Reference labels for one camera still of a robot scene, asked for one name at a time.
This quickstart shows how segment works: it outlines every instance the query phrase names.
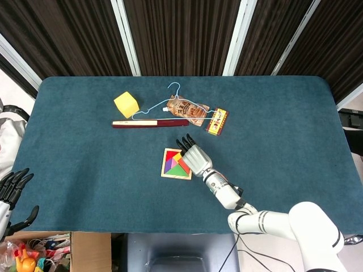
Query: tangram puzzle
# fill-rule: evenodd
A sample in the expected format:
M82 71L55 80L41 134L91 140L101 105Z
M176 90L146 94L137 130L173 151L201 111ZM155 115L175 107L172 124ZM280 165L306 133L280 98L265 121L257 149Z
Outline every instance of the tangram puzzle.
M183 180L190 180L192 178L192 171L183 161L180 152L180 149L165 148L163 167L161 169L162 177Z

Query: robotic hand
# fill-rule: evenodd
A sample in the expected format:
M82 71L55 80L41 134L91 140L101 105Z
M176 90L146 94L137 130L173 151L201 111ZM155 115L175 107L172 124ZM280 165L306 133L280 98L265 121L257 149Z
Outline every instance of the robotic hand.
M301 202L288 214L274 211L258 212L243 198L243 190L230 183L213 169L210 157L187 134L181 143L181 155L194 175L203 182L226 209L231 230L238 234L264 234L296 240L306 272L347 272L337 253L344 246L344 237L324 211L312 202Z
M30 213L30 216L23 222L11 225L10 217L20 194L25 185L31 180L34 174L29 174L29 168L26 168L17 173L9 173L0 181L0 237L1 241L6 236L13 235L30 226L36 219L39 211L39 206L35 206Z

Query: cardboard box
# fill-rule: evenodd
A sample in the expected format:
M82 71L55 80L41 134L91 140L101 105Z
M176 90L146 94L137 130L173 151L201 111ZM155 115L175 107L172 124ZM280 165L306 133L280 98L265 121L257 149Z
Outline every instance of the cardboard box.
M68 232L19 231L5 240L28 241ZM111 272L111 234L71 232L71 272Z

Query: felt table cover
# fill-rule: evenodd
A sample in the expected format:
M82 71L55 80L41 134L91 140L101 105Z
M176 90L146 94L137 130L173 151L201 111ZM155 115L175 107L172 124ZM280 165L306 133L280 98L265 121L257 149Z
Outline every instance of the felt table cover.
M229 111L220 136L185 127L114 129L129 91L142 110L174 94ZM162 106L138 118L172 117ZM344 233L362 233L363 189L327 83L315 76L52 77L41 84L14 170L34 178L11 221L27 230L231 232L201 178L161 177L165 148L187 133L258 210L317 203Z

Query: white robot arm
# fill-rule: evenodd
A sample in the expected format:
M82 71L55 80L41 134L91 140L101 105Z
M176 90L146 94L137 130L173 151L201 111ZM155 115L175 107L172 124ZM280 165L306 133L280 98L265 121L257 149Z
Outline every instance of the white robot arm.
M216 196L224 208L235 210L228 216L231 230L239 234L268 233L296 240L306 272L347 272L337 253L344 246L344 237L324 211L312 202L293 206L288 214L257 211L242 198L243 190L230 183L213 169L210 157L187 134L176 143L192 172Z

